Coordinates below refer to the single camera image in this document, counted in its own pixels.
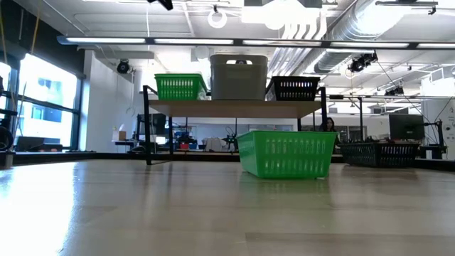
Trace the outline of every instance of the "ceiling light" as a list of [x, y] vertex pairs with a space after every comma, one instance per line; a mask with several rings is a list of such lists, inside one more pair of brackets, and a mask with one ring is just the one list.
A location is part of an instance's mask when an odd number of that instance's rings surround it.
[[453, 49], [455, 43], [419, 43], [418, 48]]
[[168, 45], [232, 45], [234, 40], [231, 39], [176, 39], [176, 38], [159, 38], [155, 39], [155, 44]]
[[246, 46], [282, 46], [282, 47], [318, 47], [321, 42], [317, 41], [298, 41], [298, 40], [244, 40]]
[[386, 42], [332, 42], [333, 47], [356, 47], [356, 48], [406, 48], [408, 43], [386, 43]]
[[66, 38], [71, 43], [145, 43], [144, 38]]
[[363, 49], [327, 49], [327, 53], [369, 53], [373, 54], [374, 50]]
[[[214, 21], [213, 20], [213, 15], [215, 15], [215, 14], [221, 14], [221, 19], [219, 21]], [[228, 16], [226, 16], [226, 13], [224, 11], [212, 10], [208, 14], [207, 22], [213, 28], [222, 28], [228, 22]]]

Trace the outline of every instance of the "green basket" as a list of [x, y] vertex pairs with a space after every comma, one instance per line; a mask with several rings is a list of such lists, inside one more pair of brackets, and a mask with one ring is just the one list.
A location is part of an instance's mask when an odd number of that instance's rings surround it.
[[204, 100], [207, 88], [199, 74], [155, 74], [160, 100]]
[[335, 132], [254, 131], [237, 138], [244, 170], [260, 178], [327, 177]]

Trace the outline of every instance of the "black basket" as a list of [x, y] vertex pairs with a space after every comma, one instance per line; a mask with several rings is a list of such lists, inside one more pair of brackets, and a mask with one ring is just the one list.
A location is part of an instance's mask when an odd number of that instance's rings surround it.
[[418, 144], [358, 143], [340, 144], [344, 161], [350, 165], [407, 168], [414, 163]]
[[314, 101], [320, 78], [273, 77], [265, 91], [268, 101]]

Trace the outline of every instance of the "shelf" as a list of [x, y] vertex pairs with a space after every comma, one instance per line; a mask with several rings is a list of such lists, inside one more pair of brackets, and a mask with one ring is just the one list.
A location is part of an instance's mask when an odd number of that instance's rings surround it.
[[149, 100], [149, 105], [168, 117], [302, 118], [321, 108], [318, 101]]

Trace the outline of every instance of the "plastic basket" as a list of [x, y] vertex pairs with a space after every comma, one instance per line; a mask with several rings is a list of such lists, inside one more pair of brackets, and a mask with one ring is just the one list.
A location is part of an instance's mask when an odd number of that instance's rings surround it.
[[[228, 64], [238, 61], [250, 64]], [[264, 100], [267, 57], [215, 54], [210, 57], [212, 100]]]
[[155, 74], [160, 100], [204, 100], [207, 92], [199, 74]]
[[328, 175], [334, 132], [254, 131], [238, 137], [244, 170], [260, 178], [319, 178]]
[[266, 89], [268, 101], [314, 101], [320, 78], [273, 77]]
[[358, 143], [340, 144], [344, 161], [369, 167], [410, 167], [418, 154], [418, 144]]

